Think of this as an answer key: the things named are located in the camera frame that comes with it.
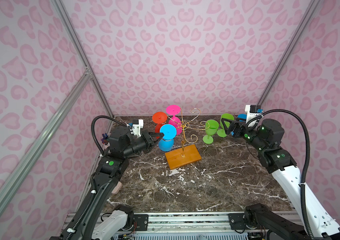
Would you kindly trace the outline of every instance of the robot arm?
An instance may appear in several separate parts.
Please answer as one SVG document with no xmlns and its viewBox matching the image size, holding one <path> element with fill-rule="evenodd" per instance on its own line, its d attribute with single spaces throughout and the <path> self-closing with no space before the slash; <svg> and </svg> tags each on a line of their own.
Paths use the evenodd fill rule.
<svg viewBox="0 0 340 240">
<path fill-rule="evenodd" d="M 279 146 L 285 132 L 281 124 L 273 119 L 265 119 L 262 125 L 255 129 L 255 127 L 248 128 L 250 126 L 249 121 L 245 122 L 243 119 L 242 121 L 239 121 L 239 119 L 235 121 L 223 118 L 221 121 L 227 135 L 242 137 L 258 150 L 261 165 L 281 185 L 302 222 L 304 222 L 300 194 L 301 172 L 290 153 Z M 337 236 L 337 239 L 340 239 L 340 225 L 326 212 L 309 186 L 306 183 L 303 184 L 305 185 L 306 213 L 313 236 L 315 238 Z M 302 226 L 281 219 L 262 204 L 248 206 L 245 212 L 245 221 L 247 225 L 262 225 L 266 228 L 268 226 L 269 229 L 284 239 L 308 238 Z"/>
<path fill-rule="evenodd" d="M 112 215 L 97 228 L 95 228 L 95 224 L 106 200 L 128 167 L 128 157 L 141 151 L 150 152 L 163 137 L 163 133 L 153 133 L 147 130 L 142 130 L 139 133 L 141 136 L 134 138 L 129 126 L 113 128 L 111 136 L 108 138 L 110 146 L 100 159 L 95 172 L 90 176 L 91 189 L 86 198 L 72 222 L 62 231 L 61 235 L 51 237 L 50 240 L 109 240 L 119 229 L 132 227 L 134 213 L 132 208 L 124 206 L 117 207 Z"/>
</svg>

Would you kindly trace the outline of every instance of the wine glass base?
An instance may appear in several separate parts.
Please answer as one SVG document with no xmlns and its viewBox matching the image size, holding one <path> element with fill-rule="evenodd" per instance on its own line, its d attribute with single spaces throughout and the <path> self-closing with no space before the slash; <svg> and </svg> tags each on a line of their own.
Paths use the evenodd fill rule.
<svg viewBox="0 0 340 240">
<path fill-rule="evenodd" d="M 227 136 L 224 129 L 219 129 L 219 130 L 217 131 L 217 134 L 218 134 L 218 136 L 220 136 L 220 137 L 226 137 L 226 136 Z"/>
<path fill-rule="evenodd" d="M 202 139 L 206 144 L 211 144 L 214 141 L 213 137 L 208 135 L 205 135 Z"/>
</svg>

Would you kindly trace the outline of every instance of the black cable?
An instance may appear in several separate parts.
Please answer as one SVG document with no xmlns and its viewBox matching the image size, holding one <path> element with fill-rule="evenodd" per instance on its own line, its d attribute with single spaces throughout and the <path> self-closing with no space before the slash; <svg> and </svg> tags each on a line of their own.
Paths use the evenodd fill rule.
<svg viewBox="0 0 340 240">
<path fill-rule="evenodd" d="M 93 136 L 95 145 L 98 147 L 100 153 L 104 156 L 105 153 L 104 153 L 102 147 L 100 146 L 100 144 L 99 144 L 99 142 L 98 142 L 98 139 L 97 139 L 96 136 L 95 136 L 95 122 L 96 122 L 96 120 L 98 120 L 98 119 L 100 119 L 100 118 L 109 119 L 109 120 L 111 120 L 111 121 L 114 121 L 114 122 L 118 123 L 119 125 L 122 125 L 122 126 L 126 126 L 126 125 L 123 124 L 122 122 L 119 122 L 119 121 L 115 120 L 114 118 L 110 118 L 109 116 L 105 116 L 105 115 L 99 115 L 99 116 L 97 116 L 97 117 L 95 117 L 95 118 L 93 119 L 93 122 L 91 123 L 91 135 Z"/>
<path fill-rule="evenodd" d="M 238 232 L 236 229 L 234 229 L 234 231 L 235 231 L 236 233 L 239 233 L 239 234 L 244 233 L 244 231 L 245 231 L 245 229 L 246 229 L 246 224 L 245 224 L 245 222 L 244 222 L 244 221 L 243 221 L 243 222 L 242 222 L 242 221 L 236 221 L 236 222 L 233 223 L 233 225 L 235 225 L 235 224 L 237 224 L 237 223 L 243 223 L 244 228 L 243 228 L 242 232 Z"/>
<path fill-rule="evenodd" d="M 101 216 L 100 216 L 100 220 L 102 221 L 102 222 L 104 222 L 104 220 L 103 220 L 103 216 L 104 215 L 106 215 L 106 214 L 102 214 Z"/>
<path fill-rule="evenodd" d="M 96 184 L 95 184 L 95 180 L 94 180 L 94 175 L 95 175 L 95 172 L 93 174 L 91 174 L 91 176 L 90 176 L 91 191 L 92 190 L 96 190 Z M 88 202 L 86 204 L 86 207 L 84 208 L 84 210 L 82 211 L 80 216 L 76 219 L 76 222 L 74 223 L 74 225 L 72 227 L 72 230 L 74 230 L 74 231 L 77 230 L 79 224 L 82 222 L 83 218 L 87 214 L 88 209 L 90 209 L 90 206 L 93 203 L 94 198 L 95 198 L 95 193 L 91 193 L 90 194 L 90 198 L 88 199 Z M 73 234 L 74 233 L 72 233 L 72 232 L 68 233 L 66 238 L 65 238 L 65 240 L 70 240 Z"/>
<path fill-rule="evenodd" d="M 270 234 L 272 233 L 273 231 L 271 230 L 268 230 L 267 233 L 266 233 L 266 240 L 270 240 Z"/>
<path fill-rule="evenodd" d="M 247 145 L 247 142 L 245 142 L 244 144 L 246 145 L 246 148 L 247 148 L 247 150 L 249 151 L 249 153 L 250 153 L 255 159 L 259 160 L 259 158 L 255 157 L 255 156 L 253 155 L 253 153 L 250 152 L 249 145 Z"/>
<path fill-rule="evenodd" d="M 301 127 L 303 129 L 303 133 L 305 135 L 305 146 L 306 146 L 305 163 L 303 164 L 302 173 L 301 173 L 301 183 L 300 183 L 300 188 L 301 188 L 301 209 L 302 209 L 303 223 L 305 225 L 306 232 L 309 235 L 309 237 L 312 240 L 314 240 L 314 235 L 313 235 L 312 229 L 310 228 L 309 219 L 308 219 L 308 213 L 307 213 L 307 210 L 306 210 L 306 197 L 305 197 L 306 184 L 305 184 L 305 182 L 306 182 L 306 174 L 308 172 L 309 162 L 310 162 L 310 140 L 309 140 L 308 129 L 306 128 L 305 123 L 302 121 L 302 119 L 297 114 L 295 114 L 295 113 L 293 113 L 293 112 L 291 112 L 289 110 L 285 110 L 285 109 L 272 109 L 272 110 L 268 110 L 268 111 L 262 113 L 261 115 L 251 119 L 249 122 L 246 123 L 246 127 L 249 126 L 249 124 L 251 122 L 253 122 L 253 121 L 257 121 L 256 123 L 258 123 L 259 120 L 264 115 L 269 114 L 269 113 L 275 113 L 275 112 L 287 113 L 287 114 L 290 114 L 293 117 L 295 117 L 298 120 L 298 122 L 301 124 Z"/>
</svg>

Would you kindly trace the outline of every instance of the green wine glass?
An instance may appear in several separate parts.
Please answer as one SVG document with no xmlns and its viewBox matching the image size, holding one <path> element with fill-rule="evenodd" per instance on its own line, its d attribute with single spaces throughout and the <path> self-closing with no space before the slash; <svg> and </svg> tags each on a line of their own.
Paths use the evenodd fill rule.
<svg viewBox="0 0 340 240">
<path fill-rule="evenodd" d="M 219 123 L 217 121 L 214 119 L 207 120 L 205 124 L 206 135 L 203 137 L 203 141 L 207 144 L 211 144 L 214 141 L 212 135 L 217 132 L 218 128 Z"/>
<path fill-rule="evenodd" d="M 221 124 L 221 128 L 222 128 L 222 129 L 219 129 L 219 130 L 217 131 L 217 134 L 218 134 L 218 136 L 220 136 L 220 137 L 226 137 L 227 135 L 226 135 L 225 129 L 224 129 L 224 127 L 223 127 L 222 118 L 234 120 L 234 116 L 231 115 L 230 113 L 224 113 L 224 114 L 222 114 L 222 116 L 221 116 L 220 124 Z M 225 125 L 226 125 L 226 127 L 229 127 L 229 126 L 230 126 L 230 123 L 225 122 Z"/>
</svg>

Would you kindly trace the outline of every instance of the black robot arm segment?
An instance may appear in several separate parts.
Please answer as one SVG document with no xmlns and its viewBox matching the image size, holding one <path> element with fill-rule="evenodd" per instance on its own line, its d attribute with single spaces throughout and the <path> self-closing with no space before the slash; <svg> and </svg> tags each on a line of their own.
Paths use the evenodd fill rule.
<svg viewBox="0 0 340 240">
<path fill-rule="evenodd" d="M 247 206 L 244 219 L 247 225 L 254 227 L 261 225 L 285 240 L 307 240 L 309 238 L 303 226 L 273 213 L 263 204 Z M 322 240 L 340 240 L 340 232 L 331 236 L 324 235 Z"/>
<path fill-rule="evenodd" d="M 129 156 L 141 151 L 144 153 L 150 152 L 162 137 L 163 133 L 142 130 L 141 137 L 135 138 L 129 126 L 113 128 L 108 139 L 110 146 L 106 152 L 103 152 L 98 167 L 90 176 L 91 189 L 61 235 L 51 237 L 50 240 L 91 240 L 95 224 L 106 200 L 110 197 L 111 192 L 129 165 Z"/>
<path fill-rule="evenodd" d="M 233 137 L 242 137 L 258 150 L 258 158 L 262 166 L 269 174 L 275 170 L 284 170 L 284 167 L 297 166 L 297 163 L 279 145 L 284 134 L 281 124 L 273 119 L 265 119 L 256 130 L 249 130 L 244 121 L 236 121 L 222 118 L 222 123 L 227 135 L 233 133 Z"/>
</svg>

